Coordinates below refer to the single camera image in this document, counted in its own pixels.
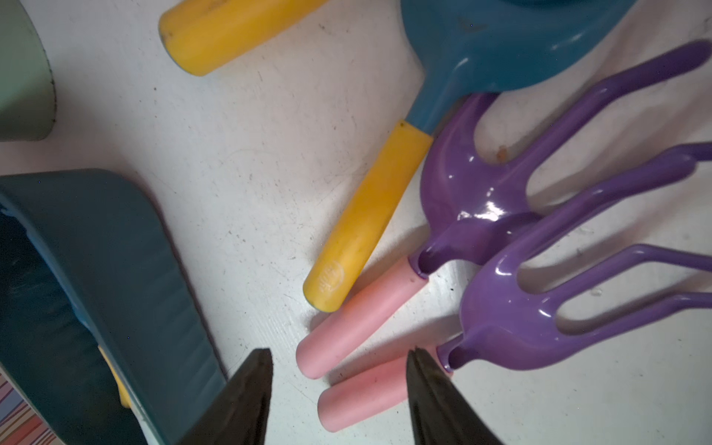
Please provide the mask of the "teal storage box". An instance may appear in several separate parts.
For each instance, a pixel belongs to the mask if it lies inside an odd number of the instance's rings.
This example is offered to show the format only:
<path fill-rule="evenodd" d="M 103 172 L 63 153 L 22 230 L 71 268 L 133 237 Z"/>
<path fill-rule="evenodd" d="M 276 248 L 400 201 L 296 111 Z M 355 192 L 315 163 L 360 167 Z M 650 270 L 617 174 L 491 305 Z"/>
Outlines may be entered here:
<path fill-rule="evenodd" d="M 1 369 L 67 444 L 175 444 L 211 406 L 224 372 L 137 185 L 106 170 L 2 178 Z"/>

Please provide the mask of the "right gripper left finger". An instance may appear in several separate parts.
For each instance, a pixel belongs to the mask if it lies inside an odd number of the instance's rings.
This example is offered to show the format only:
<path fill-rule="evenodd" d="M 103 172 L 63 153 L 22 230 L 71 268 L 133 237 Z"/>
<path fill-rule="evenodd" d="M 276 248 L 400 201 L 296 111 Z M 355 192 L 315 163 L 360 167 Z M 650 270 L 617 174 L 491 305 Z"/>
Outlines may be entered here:
<path fill-rule="evenodd" d="M 273 378 L 272 352 L 268 349 L 253 350 L 180 442 L 215 445 L 265 443 Z"/>

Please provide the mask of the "blue rake yellow handle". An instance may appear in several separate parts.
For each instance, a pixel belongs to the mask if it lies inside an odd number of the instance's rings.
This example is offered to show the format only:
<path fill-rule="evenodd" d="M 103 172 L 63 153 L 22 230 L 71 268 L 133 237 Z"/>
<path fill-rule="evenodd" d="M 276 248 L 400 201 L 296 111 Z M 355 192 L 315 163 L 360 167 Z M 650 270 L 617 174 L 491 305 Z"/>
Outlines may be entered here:
<path fill-rule="evenodd" d="M 118 375 L 118 373 L 116 372 L 116 370 L 115 370 L 113 364 L 111 363 L 111 359 L 109 359 L 109 357 L 107 356 L 107 354 L 104 352 L 104 350 L 103 350 L 100 346 L 98 346 L 98 350 L 99 350 L 99 352 L 101 353 L 101 355 L 102 355 L 104 361 L 105 361 L 106 364 L 108 365 L 109 370 L 111 371 L 111 374 L 112 374 L 112 376 L 113 376 L 113 378 L 114 378 L 114 380 L 115 380 L 115 382 L 116 382 L 116 386 L 117 386 L 117 389 L 118 389 L 118 393 L 119 393 L 120 402 L 121 402 L 121 404 L 122 404 L 122 407 L 123 407 L 123 408 L 126 408 L 126 409 L 131 409 L 131 408 L 132 408 L 132 403 L 131 403 L 131 398 L 130 398 L 129 392 L 128 392 L 128 390 L 126 389 L 126 387 L 125 387 L 125 385 L 124 385 L 124 383 L 123 383 L 121 377 L 120 377 L 120 376 Z"/>

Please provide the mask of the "purple rake pink handle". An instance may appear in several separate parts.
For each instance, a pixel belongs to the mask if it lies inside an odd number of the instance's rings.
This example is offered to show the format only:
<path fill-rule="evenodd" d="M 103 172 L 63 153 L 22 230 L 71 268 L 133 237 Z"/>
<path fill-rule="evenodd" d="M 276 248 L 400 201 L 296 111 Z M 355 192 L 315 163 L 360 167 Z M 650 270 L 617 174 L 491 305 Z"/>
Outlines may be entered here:
<path fill-rule="evenodd" d="M 556 313 L 565 302 L 636 265 L 664 263 L 699 271 L 711 269 L 708 256 L 647 244 L 629 246 L 541 294 L 528 293 L 517 282 L 522 263 L 572 229 L 625 198 L 689 177 L 700 161 L 710 159 L 709 143 L 674 146 L 639 167 L 578 193 L 479 270 L 461 300 L 461 333 L 437 347 L 426 348 L 426 359 L 447 374 L 475 360 L 516 371 L 536 370 L 674 313 L 710 308 L 710 294 L 682 292 L 581 334 L 566 334 L 557 327 Z"/>
<path fill-rule="evenodd" d="M 414 253 L 326 317 L 296 349 L 306 378 L 322 378 L 378 331 L 428 278 L 449 261 L 484 265 L 541 220 L 528 204 L 534 171 L 613 101 L 704 65 L 706 39 L 679 46 L 591 86 L 515 159 L 489 164 L 477 153 L 475 129 L 495 94 L 474 94 L 426 156 L 420 183 L 430 234 Z"/>

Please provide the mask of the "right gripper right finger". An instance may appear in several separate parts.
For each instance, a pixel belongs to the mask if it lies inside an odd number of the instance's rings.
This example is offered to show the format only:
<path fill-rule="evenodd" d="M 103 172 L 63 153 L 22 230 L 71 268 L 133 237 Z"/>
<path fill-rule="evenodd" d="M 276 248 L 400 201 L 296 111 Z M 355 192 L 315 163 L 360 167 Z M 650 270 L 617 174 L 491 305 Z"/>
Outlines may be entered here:
<path fill-rule="evenodd" d="M 499 444 L 431 354 L 408 352 L 406 382 L 416 444 Z"/>

